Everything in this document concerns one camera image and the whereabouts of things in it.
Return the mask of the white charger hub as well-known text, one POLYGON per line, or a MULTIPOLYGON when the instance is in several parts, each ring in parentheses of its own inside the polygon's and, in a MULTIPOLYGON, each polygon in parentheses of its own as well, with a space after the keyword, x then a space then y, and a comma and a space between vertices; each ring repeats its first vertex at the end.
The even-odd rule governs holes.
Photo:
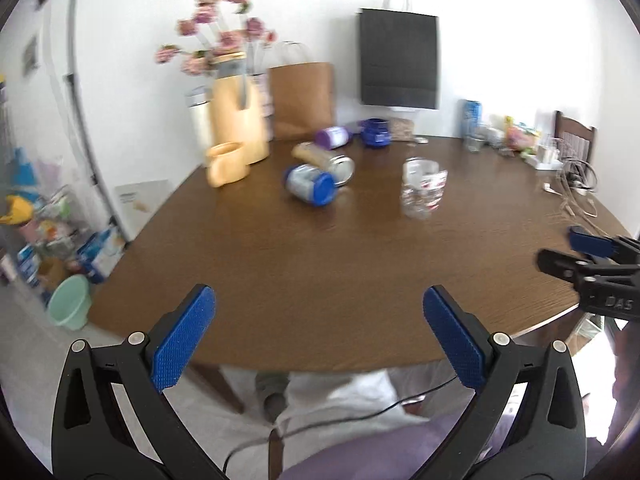
POLYGON ((538 146, 535 153, 523 153, 522 159, 537 171, 558 171, 562 167, 559 150, 552 146, 538 146))

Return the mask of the pink patterned vase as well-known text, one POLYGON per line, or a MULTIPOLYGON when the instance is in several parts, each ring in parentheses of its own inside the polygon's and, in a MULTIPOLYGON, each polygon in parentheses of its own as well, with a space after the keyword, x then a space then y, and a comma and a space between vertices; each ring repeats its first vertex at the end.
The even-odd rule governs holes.
POLYGON ((273 102, 270 91, 269 76, 267 73, 261 73, 253 75, 252 78, 260 97, 260 108, 262 109, 262 118, 264 118, 266 126, 267 140, 271 141, 273 139, 273 102))

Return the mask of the clear drinking glass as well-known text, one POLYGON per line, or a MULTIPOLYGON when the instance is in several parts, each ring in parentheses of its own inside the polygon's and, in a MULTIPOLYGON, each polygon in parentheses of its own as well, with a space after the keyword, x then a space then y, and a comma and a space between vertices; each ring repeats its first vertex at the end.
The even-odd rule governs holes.
POLYGON ((470 153, 478 153, 485 142, 486 136, 481 132, 469 133, 464 137, 464 146, 470 153))

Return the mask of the green plastic basin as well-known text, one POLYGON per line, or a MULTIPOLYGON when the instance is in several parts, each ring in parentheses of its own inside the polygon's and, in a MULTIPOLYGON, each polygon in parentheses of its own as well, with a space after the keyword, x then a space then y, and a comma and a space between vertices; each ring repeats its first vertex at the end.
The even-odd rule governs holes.
POLYGON ((90 283, 83 275, 73 275, 55 289, 47 307, 52 325, 66 330, 81 330, 88 323, 92 305, 90 283))

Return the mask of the brown paper bag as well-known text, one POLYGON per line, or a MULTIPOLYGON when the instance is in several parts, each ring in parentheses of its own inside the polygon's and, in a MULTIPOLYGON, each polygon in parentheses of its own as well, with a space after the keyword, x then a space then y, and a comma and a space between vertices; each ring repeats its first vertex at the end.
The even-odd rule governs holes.
POLYGON ((314 61, 297 41, 280 42, 279 54, 279 64, 268 70, 273 137, 311 139, 336 124, 334 66, 314 61))

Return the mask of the white earbud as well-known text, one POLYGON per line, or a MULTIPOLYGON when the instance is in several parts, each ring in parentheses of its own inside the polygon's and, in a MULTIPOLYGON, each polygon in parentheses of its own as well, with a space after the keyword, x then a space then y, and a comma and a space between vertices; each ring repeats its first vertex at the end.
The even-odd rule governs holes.
POLYGON ((553 194, 553 195, 557 195, 557 196, 561 196, 561 193, 558 191, 555 191, 554 188, 552 188, 552 186, 550 185, 549 182, 544 182, 544 184, 542 185, 542 188, 544 189, 544 192, 553 194))

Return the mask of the colourful snack bag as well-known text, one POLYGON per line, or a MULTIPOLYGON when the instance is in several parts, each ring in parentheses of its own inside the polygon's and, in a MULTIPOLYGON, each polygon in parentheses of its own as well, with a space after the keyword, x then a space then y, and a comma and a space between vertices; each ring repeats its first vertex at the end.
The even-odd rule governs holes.
POLYGON ((538 142, 535 130, 521 122, 517 124, 511 116, 504 118, 504 145, 511 151, 521 153, 533 150, 538 142))

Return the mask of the silver metal tin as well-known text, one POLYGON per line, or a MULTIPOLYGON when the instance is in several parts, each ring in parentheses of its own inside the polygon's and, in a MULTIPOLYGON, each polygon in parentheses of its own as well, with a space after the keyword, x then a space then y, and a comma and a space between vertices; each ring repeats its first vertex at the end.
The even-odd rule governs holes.
POLYGON ((326 150, 312 142, 294 146, 292 156, 330 174, 337 186, 344 186, 355 172, 354 161, 342 153, 326 150))

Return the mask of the blue drink can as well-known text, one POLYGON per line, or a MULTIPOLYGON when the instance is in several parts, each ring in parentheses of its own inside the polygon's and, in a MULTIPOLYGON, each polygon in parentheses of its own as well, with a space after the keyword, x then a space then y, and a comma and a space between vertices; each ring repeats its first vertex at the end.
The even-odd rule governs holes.
POLYGON ((462 138, 475 136, 482 121, 482 104, 477 101, 464 100, 461 109, 460 132, 462 138))

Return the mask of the yellow mug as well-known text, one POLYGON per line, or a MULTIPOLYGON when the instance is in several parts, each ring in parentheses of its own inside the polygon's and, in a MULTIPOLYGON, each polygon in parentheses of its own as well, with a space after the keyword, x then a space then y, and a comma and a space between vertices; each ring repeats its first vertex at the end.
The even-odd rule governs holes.
POLYGON ((238 182, 248 176, 250 165, 245 160, 244 144, 224 142, 206 151, 206 177, 212 188, 238 182))

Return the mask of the blue lid plastic jar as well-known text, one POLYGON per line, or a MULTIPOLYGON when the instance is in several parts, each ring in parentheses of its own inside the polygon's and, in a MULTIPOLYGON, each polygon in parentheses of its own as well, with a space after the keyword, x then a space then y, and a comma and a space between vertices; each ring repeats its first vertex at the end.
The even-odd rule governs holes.
POLYGON ((333 202, 336 183, 332 174, 309 164, 293 166, 286 170, 284 188, 293 196, 314 207, 333 202))

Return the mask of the white tumbler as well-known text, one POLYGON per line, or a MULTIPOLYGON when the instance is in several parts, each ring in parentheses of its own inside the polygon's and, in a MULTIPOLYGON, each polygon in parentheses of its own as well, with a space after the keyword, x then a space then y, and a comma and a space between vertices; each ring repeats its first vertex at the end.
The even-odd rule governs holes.
POLYGON ((207 166, 207 151, 215 144, 212 123, 209 116, 210 92, 204 87, 193 89, 186 95, 186 104, 190 110, 192 124, 198 149, 201 155, 201 165, 207 166))

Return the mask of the yellow thermos jug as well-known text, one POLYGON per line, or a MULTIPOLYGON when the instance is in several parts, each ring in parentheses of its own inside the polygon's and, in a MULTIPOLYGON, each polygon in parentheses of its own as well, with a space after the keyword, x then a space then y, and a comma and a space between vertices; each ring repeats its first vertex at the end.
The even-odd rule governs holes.
POLYGON ((241 143, 245 162, 249 165, 269 156, 262 97, 247 73, 244 52, 217 58, 208 108, 215 145, 241 143))

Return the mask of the wooden chair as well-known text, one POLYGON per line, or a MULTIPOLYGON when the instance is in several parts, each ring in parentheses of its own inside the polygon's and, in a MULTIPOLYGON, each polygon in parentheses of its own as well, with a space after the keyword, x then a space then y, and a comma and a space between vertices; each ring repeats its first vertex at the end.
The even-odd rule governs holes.
POLYGON ((554 113, 553 137, 561 160, 576 158, 582 162, 591 162, 597 133, 596 128, 586 127, 559 110, 554 113))

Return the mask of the black light stand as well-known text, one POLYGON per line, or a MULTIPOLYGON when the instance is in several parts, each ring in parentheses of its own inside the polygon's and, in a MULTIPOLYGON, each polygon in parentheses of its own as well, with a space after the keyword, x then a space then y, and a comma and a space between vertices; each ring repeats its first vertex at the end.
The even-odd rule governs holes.
MULTIPOLYGON (((37 0, 41 8, 47 0, 37 0)), ((66 12, 66 63, 67 74, 64 76, 68 94, 70 95, 70 106, 72 107, 75 125, 79 134, 79 146, 82 153, 82 160, 87 167, 87 176, 98 194, 103 208, 106 211, 107 224, 110 228, 115 228, 125 242, 129 245, 129 238, 126 235, 124 226, 119 219, 116 208, 111 200, 110 192, 106 187, 102 177, 96 156, 93 153, 90 136, 87 130, 84 107, 82 106, 81 94, 77 77, 77 52, 76 52, 76 22, 77 22, 78 0, 68 0, 66 12)))

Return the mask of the clear plastic cup with santas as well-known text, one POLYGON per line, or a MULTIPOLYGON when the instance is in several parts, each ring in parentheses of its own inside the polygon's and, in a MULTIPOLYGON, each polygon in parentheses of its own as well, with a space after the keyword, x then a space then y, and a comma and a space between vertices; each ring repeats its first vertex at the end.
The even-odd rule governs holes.
POLYGON ((405 216, 426 219, 442 200, 448 171, 423 157, 407 158, 402 166, 400 206, 405 216))

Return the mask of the purple supplement bottle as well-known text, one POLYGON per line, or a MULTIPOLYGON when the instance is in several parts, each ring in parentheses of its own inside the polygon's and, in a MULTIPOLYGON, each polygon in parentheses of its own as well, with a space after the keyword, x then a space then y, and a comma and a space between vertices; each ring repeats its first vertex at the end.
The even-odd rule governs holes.
POLYGON ((321 129, 314 136, 314 143, 328 151, 342 148, 349 144, 350 140, 352 140, 352 134, 342 126, 321 129))

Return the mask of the dark blue glass jar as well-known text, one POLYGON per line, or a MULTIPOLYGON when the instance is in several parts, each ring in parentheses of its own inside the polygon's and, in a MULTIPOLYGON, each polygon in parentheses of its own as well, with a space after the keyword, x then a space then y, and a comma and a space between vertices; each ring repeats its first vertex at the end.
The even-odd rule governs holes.
POLYGON ((367 148, 386 148, 392 143, 388 121, 382 118, 369 118, 359 123, 360 139, 367 148))

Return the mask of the black paper bag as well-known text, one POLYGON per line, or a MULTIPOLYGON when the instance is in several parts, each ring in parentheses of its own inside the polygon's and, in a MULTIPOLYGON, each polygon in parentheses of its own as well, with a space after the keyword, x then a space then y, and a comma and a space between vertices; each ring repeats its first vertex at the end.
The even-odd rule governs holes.
POLYGON ((359 96, 370 106, 439 108, 438 18, 381 9, 358 13, 359 96))

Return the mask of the pink artificial flowers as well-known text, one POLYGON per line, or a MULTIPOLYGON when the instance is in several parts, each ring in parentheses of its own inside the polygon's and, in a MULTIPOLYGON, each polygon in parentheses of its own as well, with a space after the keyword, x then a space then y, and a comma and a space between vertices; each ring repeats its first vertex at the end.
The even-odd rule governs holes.
POLYGON ((181 39, 195 39, 193 48, 163 44, 154 62, 165 65, 180 62, 189 76, 210 76, 226 56, 243 53, 248 70, 254 74, 265 52, 278 40, 277 32, 253 14, 252 0, 195 0, 190 18, 176 21, 181 39))

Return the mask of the cluttered storage rack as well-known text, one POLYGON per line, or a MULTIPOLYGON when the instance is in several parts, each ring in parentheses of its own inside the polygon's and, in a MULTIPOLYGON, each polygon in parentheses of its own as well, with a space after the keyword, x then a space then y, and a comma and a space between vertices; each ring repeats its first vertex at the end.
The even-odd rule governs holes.
POLYGON ((112 224, 94 230, 54 162, 33 164, 12 132, 1 85, 1 281, 19 278, 47 302, 62 281, 79 274, 104 282, 126 242, 112 224))

